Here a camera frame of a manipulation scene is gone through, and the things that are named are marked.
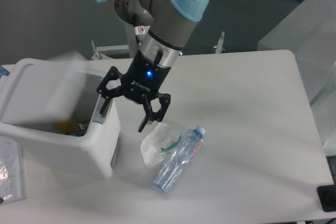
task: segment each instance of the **black device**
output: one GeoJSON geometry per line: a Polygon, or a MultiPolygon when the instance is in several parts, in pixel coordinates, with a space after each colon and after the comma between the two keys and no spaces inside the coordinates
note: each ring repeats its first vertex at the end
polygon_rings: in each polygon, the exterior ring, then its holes
{"type": "Polygon", "coordinates": [[[146,115],[139,126],[139,132],[143,130],[148,121],[161,122],[171,102],[170,94],[159,93],[159,88],[171,69],[159,65],[162,56],[163,51],[159,50],[153,62],[138,50],[125,74],[120,73],[115,66],[112,66],[97,88],[97,92],[105,98],[100,114],[104,112],[111,99],[123,95],[129,100],[143,105],[146,115]],[[108,89],[109,81],[117,79],[120,79],[121,85],[114,89],[108,89]],[[161,105],[157,112],[153,112],[151,106],[151,101],[154,99],[159,99],[161,105]]]}

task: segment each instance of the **bottle label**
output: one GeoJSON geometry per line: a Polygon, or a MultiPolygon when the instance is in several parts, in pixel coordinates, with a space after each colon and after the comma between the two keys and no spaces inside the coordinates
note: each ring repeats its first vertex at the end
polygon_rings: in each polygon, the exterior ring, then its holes
{"type": "Polygon", "coordinates": [[[196,146],[196,148],[193,150],[192,154],[190,155],[189,159],[192,159],[195,154],[197,153],[198,149],[200,148],[200,146],[204,143],[204,140],[202,139],[198,145],[196,146]]]}

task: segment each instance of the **gray floor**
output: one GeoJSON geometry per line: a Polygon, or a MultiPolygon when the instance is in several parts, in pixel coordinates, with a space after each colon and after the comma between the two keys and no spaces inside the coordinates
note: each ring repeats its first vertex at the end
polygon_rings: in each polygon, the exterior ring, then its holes
{"type": "MultiPolygon", "coordinates": [[[[254,51],[257,42],[299,3],[295,0],[210,0],[186,54],[212,52],[221,31],[228,52],[254,51]]],[[[94,0],[0,0],[0,63],[47,59],[77,50],[92,56],[97,46],[126,44],[113,3],[94,0]]]]}

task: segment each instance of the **crumpled plastic bag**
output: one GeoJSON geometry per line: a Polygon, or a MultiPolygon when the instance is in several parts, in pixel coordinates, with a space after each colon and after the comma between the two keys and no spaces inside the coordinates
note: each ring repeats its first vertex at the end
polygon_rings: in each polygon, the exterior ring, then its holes
{"type": "Polygon", "coordinates": [[[143,161],[152,168],[164,160],[166,153],[174,148],[181,138],[180,132],[169,125],[159,123],[141,143],[143,161]]]}

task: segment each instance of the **bin lid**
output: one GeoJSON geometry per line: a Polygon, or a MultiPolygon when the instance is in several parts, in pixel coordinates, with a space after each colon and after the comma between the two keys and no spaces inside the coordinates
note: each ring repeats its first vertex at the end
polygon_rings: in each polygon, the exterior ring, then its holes
{"type": "Polygon", "coordinates": [[[68,120],[86,85],[86,74],[76,66],[74,59],[19,61],[0,90],[1,122],[25,125],[68,120]]]}

